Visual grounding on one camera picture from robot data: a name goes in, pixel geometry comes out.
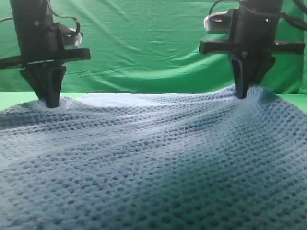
green backdrop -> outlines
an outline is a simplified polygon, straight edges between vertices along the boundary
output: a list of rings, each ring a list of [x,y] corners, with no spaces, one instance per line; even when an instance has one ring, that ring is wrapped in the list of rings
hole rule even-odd
[[[92,60],[68,63],[63,92],[209,92],[233,83],[226,55],[198,54],[207,34],[203,19],[213,0],[52,0],[58,14],[82,23],[82,46]],[[221,3],[216,11],[237,7]],[[283,10],[304,14],[289,0]],[[0,17],[10,16],[9,0],[0,1]],[[73,27],[70,20],[56,19]],[[18,55],[13,22],[0,23],[0,58]],[[304,33],[280,21],[278,40],[303,41]],[[279,55],[263,85],[276,93],[307,92],[304,56]],[[17,69],[0,72],[0,91],[31,90]]]

green cloth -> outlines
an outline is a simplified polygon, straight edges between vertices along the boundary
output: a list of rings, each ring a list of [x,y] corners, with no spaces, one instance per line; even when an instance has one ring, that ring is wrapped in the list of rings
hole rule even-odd
[[[63,93],[62,96],[78,98],[85,94],[82,93]],[[299,109],[307,113],[307,95],[280,95],[285,100],[296,105]],[[36,100],[37,97],[33,92],[0,92],[0,110],[6,109],[15,104]]]
[[[58,14],[76,16],[84,32],[83,47],[92,60],[68,63],[63,92],[208,92],[233,83],[226,55],[198,54],[200,40],[225,38],[207,34],[203,19],[214,0],[53,0]],[[238,7],[224,2],[215,12]],[[291,2],[283,10],[304,18]],[[0,15],[10,16],[8,0]],[[69,27],[74,22],[55,18]],[[19,54],[13,22],[0,24],[0,58]],[[304,41],[304,32],[280,20],[277,40]],[[278,55],[263,85],[276,93],[295,94],[302,87],[304,56]],[[0,72],[0,91],[29,91],[17,69]]]

robotic arm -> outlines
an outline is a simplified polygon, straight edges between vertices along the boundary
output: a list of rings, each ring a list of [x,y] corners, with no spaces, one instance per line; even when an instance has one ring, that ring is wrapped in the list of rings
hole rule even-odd
[[[90,59],[89,49],[78,48],[81,26],[75,17],[59,16],[50,0],[10,0],[20,56],[0,59],[0,70],[22,68],[20,74],[46,106],[59,106],[65,62]],[[72,18],[76,29],[54,23],[53,16]]]
[[[227,53],[232,65],[236,96],[243,99],[251,84],[260,84],[265,74],[274,66],[272,54],[304,54],[304,43],[275,41],[278,22],[285,19],[300,30],[307,23],[283,12],[283,0],[233,0],[239,9],[212,13],[217,1],[204,20],[208,33],[229,34],[228,41],[201,41],[200,53]],[[307,7],[301,0],[292,0],[304,13]]]

knitted fabric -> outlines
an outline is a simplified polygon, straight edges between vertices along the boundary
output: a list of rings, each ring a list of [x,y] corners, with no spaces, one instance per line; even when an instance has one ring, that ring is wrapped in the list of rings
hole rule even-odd
[[[1,230],[307,229],[307,116],[261,87],[0,112]]]

black cable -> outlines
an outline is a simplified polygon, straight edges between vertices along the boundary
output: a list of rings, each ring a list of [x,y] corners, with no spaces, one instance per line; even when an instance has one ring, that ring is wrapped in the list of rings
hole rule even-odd
[[[2,19],[0,19],[0,23],[8,21],[8,20],[13,20],[13,17],[2,18]]]
[[[214,7],[223,2],[223,1],[234,1],[234,2],[238,2],[241,6],[244,6],[246,10],[248,10],[249,12],[251,12],[252,14],[258,15],[258,16],[263,16],[263,17],[274,17],[274,18],[283,18],[286,20],[286,22],[288,22],[288,24],[290,24],[291,26],[299,29],[299,30],[303,30],[303,31],[307,31],[307,23],[299,18],[290,16],[284,12],[281,13],[261,13],[261,12],[257,12],[254,10],[251,10],[247,4],[245,4],[244,2],[242,2],[241,0],[218,0],[216,1],[212,7],[210,8],[209,11],[209,15],[212,14],[212,11],[214,9]],[[292,0],[295,4],[298,5],[298,7],[305,12],[307,12],[307,7],[300,1],[300,0]]]
[[[51,13],[52,13],[54,16],[56,16],[56,17],[58,17],[58,18],[71,18],[71,19],[73,19],[73,20],[75,21],[75,23],[76,23],[76,31],[72,31],[69,35],[71,35],[71,36],[76,36],[76,35],[78,35],[78,34],[80,33],[80,30],[81,30],[81,25],[80,25],[79,20],[78,20],[76,17],[73,17],[73,16],[58,15],[57,13],[54,12],[54,10],[53,10],[52,7],[51,7],[51,3],[50,3],[51,0],[46,0],[46,1],[47,1],[47,5],[48,5],[48,7],[49,7]]]
[[[299,9],[307,14],[307,7],[301,0],[292,0],[292,2],[299,7]]]

